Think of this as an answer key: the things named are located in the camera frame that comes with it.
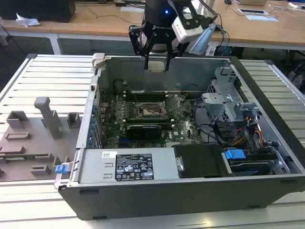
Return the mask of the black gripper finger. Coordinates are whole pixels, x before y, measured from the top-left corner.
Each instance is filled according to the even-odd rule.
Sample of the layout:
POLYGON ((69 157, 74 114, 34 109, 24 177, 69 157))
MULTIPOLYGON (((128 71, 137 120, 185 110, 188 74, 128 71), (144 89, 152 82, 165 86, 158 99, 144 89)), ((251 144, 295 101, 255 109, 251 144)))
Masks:
POLYGON ((152 34, 152 37, 150 39, 146 40, 144 46, 140 44, 140 36, 142 35, 142 33, 143 31, 141 26, 129 26, 129 37, 132 43, 134 53, 145 58, 144 69, 148 70, 149 54, 153 49, 153 46, 155 45, 155 33, 152 34))
POLYGON ((178 43, 177 48, 173 49, 172 47, 172 39, 169 35, 165 36, 165 42, 167 47, 167 57, 166 57, 166 63, 165 63, 165 71, 169 70, 169 65, 171 59, 175 57, 181 57, 185 50, 186 50, 186 44, 185 43, 178 43))

